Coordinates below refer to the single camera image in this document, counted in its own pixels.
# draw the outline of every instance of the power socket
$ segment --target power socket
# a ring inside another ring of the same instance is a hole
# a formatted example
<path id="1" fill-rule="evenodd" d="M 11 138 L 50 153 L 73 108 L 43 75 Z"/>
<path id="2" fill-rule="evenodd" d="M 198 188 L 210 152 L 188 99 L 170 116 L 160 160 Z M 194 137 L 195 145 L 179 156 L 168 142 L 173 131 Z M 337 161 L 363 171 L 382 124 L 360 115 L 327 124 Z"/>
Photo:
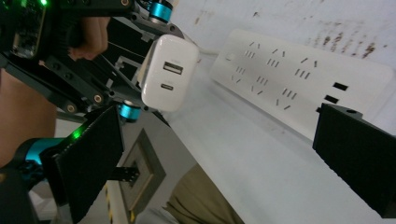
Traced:
<path id="1" fill-rule="evenodd" d="M 378 63 L 234 30 L 210 76 L 313 140 L 322 103 L 375 118 L 393 94 L 393 70 Z"/>

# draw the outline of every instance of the socket slot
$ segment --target socket slot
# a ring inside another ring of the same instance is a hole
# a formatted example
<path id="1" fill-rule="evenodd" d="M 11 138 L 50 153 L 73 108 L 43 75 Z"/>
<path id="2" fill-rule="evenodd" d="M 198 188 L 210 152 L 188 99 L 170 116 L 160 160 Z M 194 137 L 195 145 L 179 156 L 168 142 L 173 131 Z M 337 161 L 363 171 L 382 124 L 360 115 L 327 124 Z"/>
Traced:
<path id="1" fill-rule="evenodd" d="M 279 65 L 279 61 L 276 61 L 274 59 L 269 59 L 267 64 L 270 65 L 271 67 L 277 67 Z"/>
<path id="2" fill-rule="evenodd" d="M 169 91 L 173 90 L 173 86 L 169 86 L 169 85 L 166 85 L 166 84 L 161 84 L 161 88 L 164 88 L 164 89 L 169 90 Z"/>
<path id="3" fill-rule="evenodd" d="M 236 68 L 236 72 L 239 73 L 239 74 L 241 74 L 241 75 L 244 75 L 245 72 L 246 72 L 246 69 L 243 68 L 243 67 L 238 66 L 238 67 Z"/>
<path id="4" fill-rule="evenodd" d="M 254 58 L 255 55 L 256 55 L 256 53 L 253 51 L 250 51 L 250 50 L 245 51 L 245 56 L 247 56 L 248 58 L 252 59 L 252 58 Z"/>
<path id="5" fill-rule="evenodd" d="M 338 103 L 338 99 L 337 98 L 335 98 L 335 97 L 332 97 L 332 96 L 330 96 L 330 95 L 326 95 L 326 97 L 324 97 L 324 99 L 325 100 L 327 100 L 327 101 L 329 101 L 329 102 L 331 102 L 331 103 L 333 103 L 333 104 L 337 104 Z"/>
<path id="6" fill-rule="evenodd" d="M 337 88 L 338 90 L 341 90 L 341 91 L 346 91 L 347 88 L 348 88 L 348 86 L 346 86 L 344 84 L 341 84 L 341 83 L 338 83 L 338 82 L 335 82 L 332 86 L 334 88 Z"/>

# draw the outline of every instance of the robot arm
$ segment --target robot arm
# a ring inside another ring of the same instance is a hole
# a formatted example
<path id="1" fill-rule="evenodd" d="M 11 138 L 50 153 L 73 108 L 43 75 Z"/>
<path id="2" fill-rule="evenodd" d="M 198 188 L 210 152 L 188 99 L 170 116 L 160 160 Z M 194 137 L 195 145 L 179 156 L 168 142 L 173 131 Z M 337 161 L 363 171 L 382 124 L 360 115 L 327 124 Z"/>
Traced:
<path id="1" fill-rule="evenodd" d="M 169 23 L 172 5 L 161 0 L 7 0 L 0 11 L 0 67 L 72 114 L 124 101 L 155 111 L 143 103 L 140 88 L 106 58 L 74 62 L 67 56 L 70 46 L 81 43 L 81 17 L 125 17 L 154 40 L 165 34 L 183 38 Z M 97 64 L 107 72 L 93 71 Z M 111 87 L 104 82 L 110 79 Z"/>

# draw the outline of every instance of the wall stain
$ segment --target wall stain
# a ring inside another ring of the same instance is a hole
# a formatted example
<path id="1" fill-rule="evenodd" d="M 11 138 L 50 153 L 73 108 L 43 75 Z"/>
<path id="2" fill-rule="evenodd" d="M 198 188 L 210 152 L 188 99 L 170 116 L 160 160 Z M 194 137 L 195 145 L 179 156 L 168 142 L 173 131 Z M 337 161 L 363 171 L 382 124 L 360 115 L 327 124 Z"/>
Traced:
<path id="1" fill-rule="evenodd" d="M 373 53 L 375 51 L 375 43 L 371 43 L 367 49 L 366 52 L 363 54 L 363 59 L 367 58 L 367 56 L 369 56 L 371 53 Z"/>
<path id="2" fill-rule="evenodd" d="M 315 45 L 314 45 L 314 48 L 316 48 L 316 47 L 319 45 L 319 41 L 320 41 L 320 39 L 321 39 L 321 36 L 320 36 L 320 35 L 318 35 L 318 37 L 315 39 Z"/>
<path id="3" fill-rule="evenodd" d="M 324 39 L 324 42 L 323 42 L 323 46 L 326 46 L 329 42 L 330 42 L 330 37 L 329 36 L 326 36 L 326 38 Z"/>
<path id="4" fill-rule="evenodd" d="M 344 33 L 341 32 L 340 34 L 338 34 L 338 36 L 332 42 L 332 48 L 331 48 L 332 52 L 335 52 L 337 50 L 338 42 L 341 41 L 341 39 L 343 38 L 343 35 L 344 35 Z"/>
<path id="5" fill-rule="evenodd" d="M 359 42 L 358 46 L 355 48 L 355 52 L 352 54 L 352 56 L 358 55 L 358 51 L 361 48 L 361 45 L 363 44 L 363 41 Z"/>
<path id="6" fill-rule="evenodd" d="M 345 52 L 347 51 L 347 49 L 349 49 L 349 47 L 350 47 L 352 44 L 353 44 L 353 39 L 349 39 L 349 40 L 346 42 L 346 45 L 343 47 L 342 53 L 345 53 Z"/>

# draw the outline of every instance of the cable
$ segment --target cable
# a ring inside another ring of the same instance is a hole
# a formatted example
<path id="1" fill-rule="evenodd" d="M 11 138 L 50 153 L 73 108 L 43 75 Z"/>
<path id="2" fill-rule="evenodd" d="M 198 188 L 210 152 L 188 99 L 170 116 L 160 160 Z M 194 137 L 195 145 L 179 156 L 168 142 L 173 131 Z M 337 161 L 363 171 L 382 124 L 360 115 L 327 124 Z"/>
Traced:
<path id="1" fill-rule="evenodd" d="M 198 47 L 198 50 L 206 55 L 212 55 L 212 56 L 219 56 L 220 51 L 219 50 L 213 50 L 213 49 L 203 49 L 201 48 L 195 41 L 193 41 L 188 35 L 183 33 L 183 35 L 186 37 L 188 41 L 190 41 L 192 44 L 194 44 L 196 47 Z"/>
<path id="2" fill-rule="evenodd" d="M 110 45 L 112 45 L 112 46 L 115 46 L 115 47 L 117 47 L 117 48 L 119 48 L 119 49 L 123 49 L 123 50 L 125 50 L 125 51 L 128 51 L 128 52 L 130 52 L 130 53 L 132 53 L 132 54 L 134 54 L 134 55 L 136 55 L 136 56 L 139 56 L 139 57 L 141 57 L 141 58 L 146 58 L 146 56 L 143 56 L 143 55 L 134 53 L 134 52 L 132 52 L 132 51 L 126 49 L 126 48 L 123 48 L 123 47 L 121 47 L 121 46 L 119 46 L 119 45 L 116 45 L 116 44 L 114 44 L 114 43 L 112 43 L 112 42 L 110 42 L 110 41 L 108 41 L 108 43 L 109 43 Z"/>

